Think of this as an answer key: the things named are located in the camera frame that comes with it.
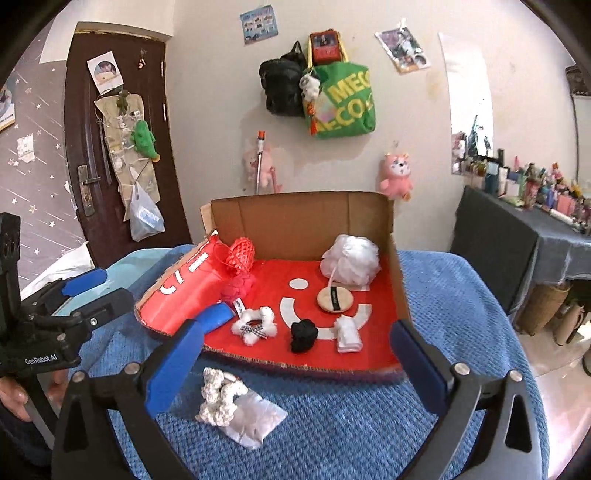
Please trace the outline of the person left hand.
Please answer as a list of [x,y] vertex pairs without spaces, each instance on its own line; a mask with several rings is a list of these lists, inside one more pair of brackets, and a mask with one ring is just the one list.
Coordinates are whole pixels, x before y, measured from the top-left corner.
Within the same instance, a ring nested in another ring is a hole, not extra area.
[[[60,407],[68,386],[68,371],[60,370],[52,373],[47,398],[56,407]],[[14,379],[2,377],[0,380],[1,403],[18,419],[31,422],[31,417],[25,405],[28,401],[28,394],[24,388]]]

